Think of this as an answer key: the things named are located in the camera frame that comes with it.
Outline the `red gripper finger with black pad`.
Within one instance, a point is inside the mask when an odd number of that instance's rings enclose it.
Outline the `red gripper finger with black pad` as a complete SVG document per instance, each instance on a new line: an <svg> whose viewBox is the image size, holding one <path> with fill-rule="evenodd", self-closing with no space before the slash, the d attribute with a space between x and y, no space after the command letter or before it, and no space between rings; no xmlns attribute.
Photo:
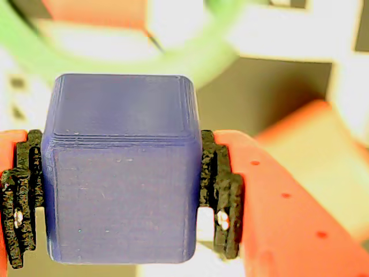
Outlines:
<svg viewBox="0 0 369 277"><path fill-rule="evenodd" d="M40 130L1 131L1 276L36 249L35 209L44 206Z"/></svg>
<svg viewBox="0 0 369 277"><path fill-rule="evenodd" d="M243 253L247 276L367 276L368 253L248 135L202 136L199 204L214 212L214 250Z"/></svg>

